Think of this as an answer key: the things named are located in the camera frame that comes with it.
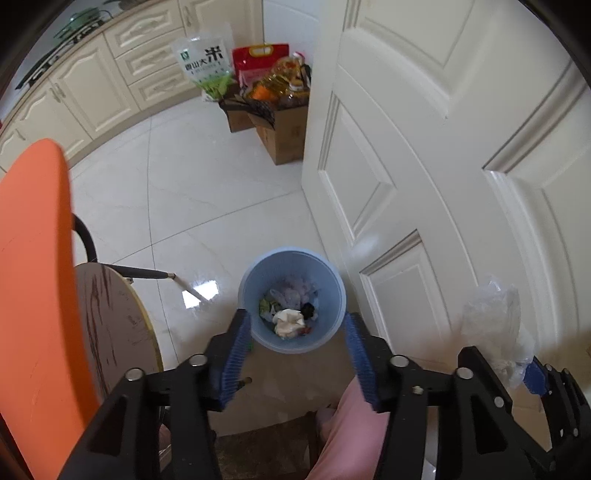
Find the white plastic bag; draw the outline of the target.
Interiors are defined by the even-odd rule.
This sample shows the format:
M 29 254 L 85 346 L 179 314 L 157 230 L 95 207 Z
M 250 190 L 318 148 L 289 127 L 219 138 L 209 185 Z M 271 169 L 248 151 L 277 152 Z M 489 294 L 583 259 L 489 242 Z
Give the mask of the white plastic bag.
M 536 342 L 521 320 L 518 289 L 489 276 L 462 312 L 461 333 L 479 349 L 501 383 L 517 389 L 532 363 Z

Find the black plastic bag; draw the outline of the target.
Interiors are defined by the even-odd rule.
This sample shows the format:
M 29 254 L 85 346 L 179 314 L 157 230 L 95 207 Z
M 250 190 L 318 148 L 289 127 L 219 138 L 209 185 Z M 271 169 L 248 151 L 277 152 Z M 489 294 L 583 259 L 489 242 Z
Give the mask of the black plastic bag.
M 301 316 L 304 321 L 315 321 L 318 318 L 317 308 L 311 302 L 304 303 L 301 305 Z

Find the paper ball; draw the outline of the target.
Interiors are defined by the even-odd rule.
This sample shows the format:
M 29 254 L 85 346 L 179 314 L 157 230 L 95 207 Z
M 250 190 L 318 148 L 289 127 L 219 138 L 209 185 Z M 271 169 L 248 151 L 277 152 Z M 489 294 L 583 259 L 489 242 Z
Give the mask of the paper ball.
M 307 328 L 304 315 L 294 309 L 283 309 L 273 316 L 273 331 L 280 339 L 294 339 Z

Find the yellow green snack bag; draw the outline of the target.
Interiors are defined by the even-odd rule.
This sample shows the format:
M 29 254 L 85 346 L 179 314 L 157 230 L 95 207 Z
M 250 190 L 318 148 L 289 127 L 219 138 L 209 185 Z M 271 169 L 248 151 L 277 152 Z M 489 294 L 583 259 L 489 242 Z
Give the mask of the yellow green snack bag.
M 266 322 L 273 321 L 273 311 L 271 310 L 271 303 L 266 298 L 262 298 L 259 300 L 259 317 Z

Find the clear bag with bread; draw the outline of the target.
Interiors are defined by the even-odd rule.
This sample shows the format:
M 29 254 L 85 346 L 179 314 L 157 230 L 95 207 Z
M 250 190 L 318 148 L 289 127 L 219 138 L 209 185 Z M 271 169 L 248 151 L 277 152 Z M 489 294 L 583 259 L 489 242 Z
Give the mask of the clear bag with bread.
M 310 279 L 288 276 L 267 291 L 266 299 L 283 309 L 300 310 L 301 305 L 307 302 L 318 306 L 318 291 L 318 284 Z

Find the lower kitchen cabinets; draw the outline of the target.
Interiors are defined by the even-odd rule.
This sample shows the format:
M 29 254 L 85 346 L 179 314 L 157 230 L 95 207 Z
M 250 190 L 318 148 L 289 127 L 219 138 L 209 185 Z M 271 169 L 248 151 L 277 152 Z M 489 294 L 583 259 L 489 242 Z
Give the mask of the lower kitchen cabinets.
M 49 138 L 70 164 L 149 114 L 199 95 L 172 43 L 229 25 L 237 46 L 263 41 L 259 1 L 147 1 L 108 21 L 59 58 L 1 129 L 1 171 Z

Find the pink trouser leg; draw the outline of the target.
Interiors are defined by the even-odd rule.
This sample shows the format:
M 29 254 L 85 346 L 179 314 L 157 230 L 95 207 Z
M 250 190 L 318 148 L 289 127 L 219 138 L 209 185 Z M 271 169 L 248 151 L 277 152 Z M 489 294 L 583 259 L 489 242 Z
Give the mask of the pink trouser leg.
M 325 445 L 308 479 L 373 479 L 389 416 L 370 406 L 358 378 L 353 378 L 322 427 Z

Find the wooden round table top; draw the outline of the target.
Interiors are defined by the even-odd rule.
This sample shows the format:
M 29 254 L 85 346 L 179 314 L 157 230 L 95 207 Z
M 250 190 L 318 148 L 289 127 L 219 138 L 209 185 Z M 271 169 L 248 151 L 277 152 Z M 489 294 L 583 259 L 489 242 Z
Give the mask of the wooden round table top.
M 128 370 L 161 372 L 162 357 L 148 312 L 126 278 L 98 263 L 74 271 L 86 358 L 104 401 Z

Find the orange round table mat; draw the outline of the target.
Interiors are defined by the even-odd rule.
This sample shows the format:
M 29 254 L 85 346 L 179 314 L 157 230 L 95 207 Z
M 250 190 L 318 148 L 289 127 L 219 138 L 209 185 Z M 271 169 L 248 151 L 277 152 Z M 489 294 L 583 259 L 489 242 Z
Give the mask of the orange round table mat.
M 1 416 L 36 479 L 98 409 L 78 313 L 68 167 L 49 139 L 1 181 Z

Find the white door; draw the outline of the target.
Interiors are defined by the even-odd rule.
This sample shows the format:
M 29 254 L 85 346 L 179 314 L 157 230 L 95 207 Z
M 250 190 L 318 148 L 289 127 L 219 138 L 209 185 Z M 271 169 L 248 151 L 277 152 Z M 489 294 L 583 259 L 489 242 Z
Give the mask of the white door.
M 518 1 L 325 1 L 304 193 L 391 348 L 450 370 L 479 285 L 590 379 L 590 90 Z

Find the brown cardboard box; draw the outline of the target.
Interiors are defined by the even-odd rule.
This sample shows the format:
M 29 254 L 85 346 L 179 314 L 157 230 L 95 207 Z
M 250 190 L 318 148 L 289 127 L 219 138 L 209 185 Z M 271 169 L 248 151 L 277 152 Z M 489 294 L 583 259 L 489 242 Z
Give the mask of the brown cardboard box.
M 304 159 L 308 106 L 273 110 L 254 107 L 238 98 L 222 99 L 218 106 L 228 119 L 231 133 L 256 129 L 274 164 Z

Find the red gift bag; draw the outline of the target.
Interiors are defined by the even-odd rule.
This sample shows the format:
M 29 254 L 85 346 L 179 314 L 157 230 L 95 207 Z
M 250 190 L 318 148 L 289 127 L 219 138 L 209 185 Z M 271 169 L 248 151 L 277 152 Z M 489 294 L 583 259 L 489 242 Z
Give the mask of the red gift bag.
M 245 88 L 259 80 L 278 60 L 290 54 L 287 43 L 259 44 L 232 50 L 235 75 L 240 87 Z

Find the gas stove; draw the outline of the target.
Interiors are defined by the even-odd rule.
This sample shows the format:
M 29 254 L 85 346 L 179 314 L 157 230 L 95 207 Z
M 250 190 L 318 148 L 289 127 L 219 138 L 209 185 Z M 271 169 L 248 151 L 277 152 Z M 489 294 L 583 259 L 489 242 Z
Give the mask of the gas stove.
M 52 66 L 68 49 L 74 47 L 82 39 L 90 35 L 98 28 L 82 31 L 66 39 L 65 41 L 56 41 L 52 37 L 51 48 L 45 54 L 43 54 L 40 59 L 35 64 L 33 64 L 31 68 L 20 78 L 20 81 L 16 85 L 15 89 L 19 91 L 25 85 L 32 87 L 49 69 L 49 67 Z

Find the white rice bag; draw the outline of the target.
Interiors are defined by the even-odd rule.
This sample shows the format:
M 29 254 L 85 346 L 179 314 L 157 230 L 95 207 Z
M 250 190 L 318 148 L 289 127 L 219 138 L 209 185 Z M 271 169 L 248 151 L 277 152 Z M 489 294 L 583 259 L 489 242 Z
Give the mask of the white rice bag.
M 235 83 L 234 46 L 231 25 L 224 22 L 173 40 L 171 50 L 186 79 L 207 99 L 218 102 Z

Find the green electric pot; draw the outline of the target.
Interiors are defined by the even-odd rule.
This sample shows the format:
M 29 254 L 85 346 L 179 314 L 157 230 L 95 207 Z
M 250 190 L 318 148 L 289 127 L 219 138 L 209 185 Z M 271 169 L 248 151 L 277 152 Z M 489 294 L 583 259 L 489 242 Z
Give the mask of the green electric pot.
M 98 28 L 106 21 L 112 19 L 113 16 L 108 10 L 98 7 L 86 8 L 72 14 L 65 26 L 53 35 L 53 39 L 56 41 L 65 41 L 82 31 Z

